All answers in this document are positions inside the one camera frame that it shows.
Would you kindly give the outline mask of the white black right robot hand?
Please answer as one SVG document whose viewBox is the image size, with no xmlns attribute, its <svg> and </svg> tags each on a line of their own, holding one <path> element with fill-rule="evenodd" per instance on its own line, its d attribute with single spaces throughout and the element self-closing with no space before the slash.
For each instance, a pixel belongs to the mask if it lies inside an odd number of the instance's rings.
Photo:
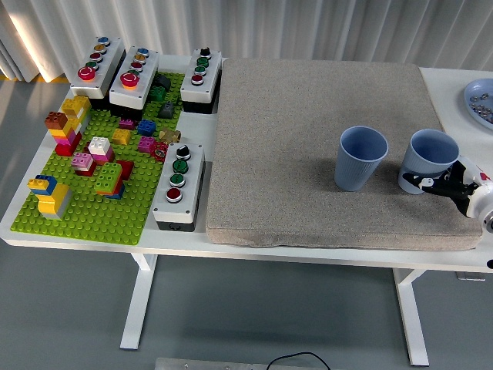
<svg viewBox="0 0 493 370">
<path fill-rule="evenodd" d="M 464 216 L 492 232 L 492 179 L 467 157 L 459 156 L 439 177 L 404 172 L 403 180 L 412 190 L 452 199 Z"/>
</svg>

